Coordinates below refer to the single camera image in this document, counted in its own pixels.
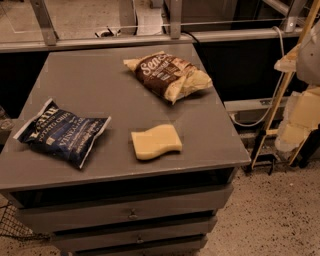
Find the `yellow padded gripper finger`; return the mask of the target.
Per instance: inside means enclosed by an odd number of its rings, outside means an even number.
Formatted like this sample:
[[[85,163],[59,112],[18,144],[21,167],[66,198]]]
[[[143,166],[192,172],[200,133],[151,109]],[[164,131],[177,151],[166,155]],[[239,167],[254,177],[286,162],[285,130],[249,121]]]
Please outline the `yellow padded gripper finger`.
[[[320,124],[320,87],[310,87],[302,93],[293,92],[288,98],[275,146],[289,152],[297,148]]]
[[[279,59],[275,65],[274,69],[280,72],[295,72],[296,71],[296,61],[298,56],[300,45],[297,44],[293,47],[286,55]]]

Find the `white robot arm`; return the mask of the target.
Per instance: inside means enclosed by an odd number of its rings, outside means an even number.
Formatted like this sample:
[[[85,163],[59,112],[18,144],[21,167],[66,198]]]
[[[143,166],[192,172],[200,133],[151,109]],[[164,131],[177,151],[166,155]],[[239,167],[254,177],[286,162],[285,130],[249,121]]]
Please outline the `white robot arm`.
[[[278,128],[276,148],[289,152],[320,124],[320,21],[300,44],[276,62],[274,68],[295,72],[297,78],[308,85],[301,93],[291,93]]]

